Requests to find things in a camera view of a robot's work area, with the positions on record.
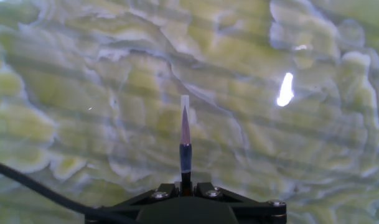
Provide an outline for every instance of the black bracket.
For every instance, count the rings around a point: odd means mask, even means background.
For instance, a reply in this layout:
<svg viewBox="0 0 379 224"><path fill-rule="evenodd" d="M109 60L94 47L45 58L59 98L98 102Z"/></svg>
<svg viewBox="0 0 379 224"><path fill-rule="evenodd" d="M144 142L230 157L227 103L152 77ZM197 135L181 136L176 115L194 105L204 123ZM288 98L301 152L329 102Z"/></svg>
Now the black bracket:
<svg viewBox="0 0 379 224"><path fill-rule="evenodd" d="M99 209L107 212L118 213L141 222L141 220L138 220L140 212L143 216L145 214L144 211L148 211L152 205L157 204L157 206L161 208L162 205L166 204L166 201L174 199L174 201L176 200L179 203L180 198L191 198L181 197L180 189L180 185L177 184L161 184L156 190L147 191L115 206L101 207ZM201 198L202 200L205 200L204 202L207 200L214 201L214 203L221 205L224 204L224 206L226 205L229 207L229 209L233 211L235 216L234 218L237 220L237 223L287 223L286 204L284 202L257 202L229 190L214 187L210 182L198 183L192 189L192 197ZM94 223L120 224L105 222L103 220L95 220L89 216L85 217L85 224Z"/></svg>

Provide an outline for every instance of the wire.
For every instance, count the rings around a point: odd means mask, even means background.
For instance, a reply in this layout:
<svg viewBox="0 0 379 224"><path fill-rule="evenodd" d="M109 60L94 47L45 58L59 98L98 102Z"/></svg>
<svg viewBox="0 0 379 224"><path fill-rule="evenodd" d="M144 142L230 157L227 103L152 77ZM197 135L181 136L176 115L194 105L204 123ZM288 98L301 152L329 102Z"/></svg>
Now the wire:
<svg viewBox="0 0 379 224"><path fill-rule="evenodd" d="M111 212L105 212L101 210L97 210L91 207L87 207L85 205L82 205L78 202L74 202L70 199L67 199L66 197L48 189L47 187L43 186L42 184L38 183L37 181L31 179L30 177L20 173L19 171L16 171L8 166L5 166L0 163L0 174L5 175L6 177L15 180L16 182L21 183L22 185L25 185L26 187L30 188L31 190L37 192L38 194L43 195L44 197L48 198L49 200L67 208L70 210L73 210L78 213L82 213L84 215L90 215L93 218L99 218L104 219L109 222L116 222L119 224L139 224L137 221L118 215L116 213Z"/></svg>

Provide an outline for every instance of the screw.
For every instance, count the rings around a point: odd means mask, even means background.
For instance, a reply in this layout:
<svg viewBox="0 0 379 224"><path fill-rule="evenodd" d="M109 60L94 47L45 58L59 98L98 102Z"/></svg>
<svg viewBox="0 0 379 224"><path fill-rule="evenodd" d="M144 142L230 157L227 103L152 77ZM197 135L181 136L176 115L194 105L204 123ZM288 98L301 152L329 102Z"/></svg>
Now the screw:
<svg viewBox="0 0 379 224"><path fill-rule="evenodd" d="M280 201L280 200L269 200L268 203L274 207L281 207L281 206L285 206L286 203Z"/></svg>
<svg viewBox="0 0 379 224"><path fill-rule="evenodd" d="M154 192L152 194L152 197L157 198L157 199L162 199L162 198L165 198L167 196L168 196L168 194L165 192Z"/></svg>
<svg viewBox="0 0 379 224"><path fill-rule="evenodd" d="M209 196L209 197L216 197L220 194L220 192L216 191L216 190L209 190L208 192L206 192L206 195Z"/></svg>

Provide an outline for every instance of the black mount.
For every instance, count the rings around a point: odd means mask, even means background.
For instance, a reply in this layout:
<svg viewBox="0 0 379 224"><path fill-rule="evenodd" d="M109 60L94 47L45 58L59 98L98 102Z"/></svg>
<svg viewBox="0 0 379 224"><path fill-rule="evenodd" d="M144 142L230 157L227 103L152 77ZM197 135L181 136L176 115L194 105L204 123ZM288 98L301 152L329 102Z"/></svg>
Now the black mount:
<svg viewBox="0 0 379 224"><path fill-rule="evenodd" d="M180 191L182 183L161 184L137 197L99 209L127 216L142 224L244 224L287 222L286 204L277 200L257 202L211 183L191 187L189 196ZM85 216L85 224L111 223Z"/></svg>

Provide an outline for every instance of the marbled background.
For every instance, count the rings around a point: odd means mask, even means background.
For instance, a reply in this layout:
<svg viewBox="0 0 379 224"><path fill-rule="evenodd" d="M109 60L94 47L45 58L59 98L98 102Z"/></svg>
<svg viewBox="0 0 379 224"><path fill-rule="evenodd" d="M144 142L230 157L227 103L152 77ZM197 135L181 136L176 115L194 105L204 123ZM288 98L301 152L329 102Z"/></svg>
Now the marbled background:
<svg viewBox="0 0 379 224"><path fill-rule="evenodd" d="M0 0L0 162L90 206L179 175L379 223L379 0ZM83 223L0 175L0 224Z"/></svg>

